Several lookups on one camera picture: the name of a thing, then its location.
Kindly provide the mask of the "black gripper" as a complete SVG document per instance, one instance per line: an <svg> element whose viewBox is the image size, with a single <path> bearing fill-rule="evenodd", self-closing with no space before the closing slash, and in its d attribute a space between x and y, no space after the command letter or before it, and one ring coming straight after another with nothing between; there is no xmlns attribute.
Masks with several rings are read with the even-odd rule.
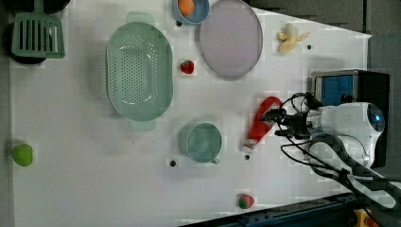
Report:
<svg viewBox="0 0 401 227"><path fill-rule="evenodd" d="M306 125L306 116L302 113L287 114L285 109L270 109L262 114L260 120L276 124L279 129L274 132L281 137L306 139L311 136Z"/></svg>

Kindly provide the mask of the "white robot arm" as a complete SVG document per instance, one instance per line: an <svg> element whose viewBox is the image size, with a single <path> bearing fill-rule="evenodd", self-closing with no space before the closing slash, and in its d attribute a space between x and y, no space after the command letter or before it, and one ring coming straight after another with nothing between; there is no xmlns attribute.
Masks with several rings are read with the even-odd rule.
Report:
<svg viewBox="0 0 401 227"><path fill-rule="evenodd" d="M400 183L372 170L375 147L385 130L385 118L376 105L354 102L321 106L305 113L271 109L259 117L284 126L278 136L309 137L305 155L312 170L334 180L383 209L400 208Z"/></svg>

